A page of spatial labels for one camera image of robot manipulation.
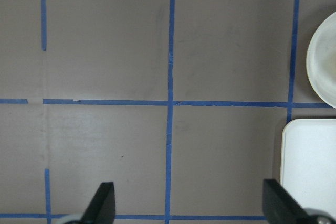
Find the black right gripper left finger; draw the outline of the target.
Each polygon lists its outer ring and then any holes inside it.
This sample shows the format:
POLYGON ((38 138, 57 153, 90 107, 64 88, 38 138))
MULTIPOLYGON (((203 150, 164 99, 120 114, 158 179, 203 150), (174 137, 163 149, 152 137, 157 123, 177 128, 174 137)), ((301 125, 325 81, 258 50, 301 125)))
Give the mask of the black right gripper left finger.
POLYGON ((82 215, 81 223, 113 223, 116 216, 115 203, 114 183, 101 183, 82 215))

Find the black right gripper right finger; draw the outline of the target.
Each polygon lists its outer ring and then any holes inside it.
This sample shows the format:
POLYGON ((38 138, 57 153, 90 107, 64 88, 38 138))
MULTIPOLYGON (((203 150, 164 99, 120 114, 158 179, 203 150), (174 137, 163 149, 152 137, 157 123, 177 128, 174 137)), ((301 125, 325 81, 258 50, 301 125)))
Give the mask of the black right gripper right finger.
POLYGON ((309 215, 275 179, 264 179, 262 186, 263 214, 268 223, 326 223, 323 215, 309 215))

